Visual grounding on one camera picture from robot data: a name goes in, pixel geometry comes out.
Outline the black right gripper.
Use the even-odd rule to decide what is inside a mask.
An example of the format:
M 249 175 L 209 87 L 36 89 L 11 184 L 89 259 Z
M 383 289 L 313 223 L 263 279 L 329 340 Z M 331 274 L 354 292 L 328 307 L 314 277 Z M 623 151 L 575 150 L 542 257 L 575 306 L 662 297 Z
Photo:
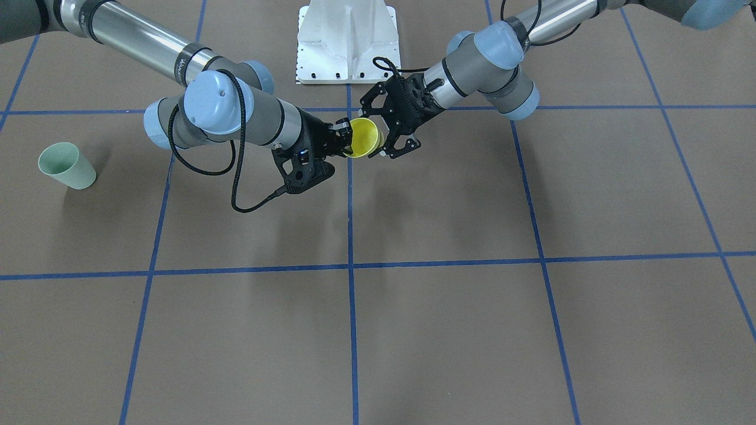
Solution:
M 349 143 L 353 129 L 350 119 L 344 117 L 337 119 L 335 123 L 325 123 L 316 116 L 300 110 L 302 118 L 302 132 L 295 149 L 308 149 L 318 158 L 325 159 L 328 156 L 352 157 L 354 151 Z

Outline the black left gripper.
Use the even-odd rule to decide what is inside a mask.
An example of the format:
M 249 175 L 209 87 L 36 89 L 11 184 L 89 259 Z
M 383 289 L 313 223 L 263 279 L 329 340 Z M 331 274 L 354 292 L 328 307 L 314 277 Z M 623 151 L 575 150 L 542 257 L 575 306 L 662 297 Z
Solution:
M 376 100 L 384 99 L 375 106 Z M 389 135 L 381 147 L 381 156 L 397 159 L 421 148 L 413 134 L 420 126 L 445 109 L 435 102 L 422 76 L 392 76 L 385 83 L 376 83 L 361 97 L 359 117 L 381 116 Z

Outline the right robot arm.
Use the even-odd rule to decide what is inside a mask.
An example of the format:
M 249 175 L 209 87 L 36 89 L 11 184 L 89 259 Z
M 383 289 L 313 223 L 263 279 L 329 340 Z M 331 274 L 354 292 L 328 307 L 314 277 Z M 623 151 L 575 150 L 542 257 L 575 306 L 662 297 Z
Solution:
M 185 88 L 146 108 L 144 129 L 164 149 L 237 139 L 307 164 L 351 153 L 345 119 L 324 123 L 273 94 L 268 69 L 235 63 L 117 1 L 3 1 L 2 42 L 64 31 L 132 57 Z

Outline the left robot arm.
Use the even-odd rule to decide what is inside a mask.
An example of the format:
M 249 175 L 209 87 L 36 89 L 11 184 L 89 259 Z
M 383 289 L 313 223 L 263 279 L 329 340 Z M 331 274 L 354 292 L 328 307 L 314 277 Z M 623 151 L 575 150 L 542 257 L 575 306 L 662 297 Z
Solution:
M 361 98 L 361 116 L 380 116 L 388 135 L 367 156 L 395 159 L 419 148 L 416 130 L 475 92 L 505 118 L 527 118 L 540 102 L 535 82 L 522 69 L 527 52 L 558 43 L 584 21 L 626 5 L 626 1 L 538 1 L 478 32 L 457 33 L 445 57 L 432 67 L 404 70 L 386 57 L 375 57 L 374 65 L 389 76 Z

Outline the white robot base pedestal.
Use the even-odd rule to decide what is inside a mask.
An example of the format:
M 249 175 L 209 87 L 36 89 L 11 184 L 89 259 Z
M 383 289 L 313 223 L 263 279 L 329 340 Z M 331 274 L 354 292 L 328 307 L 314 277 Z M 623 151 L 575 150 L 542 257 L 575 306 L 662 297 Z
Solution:
M 374 84 L 400 68 L 397 12 L 383 1 L 311 1 L 298 12 L 295 80 L 299 84 Z

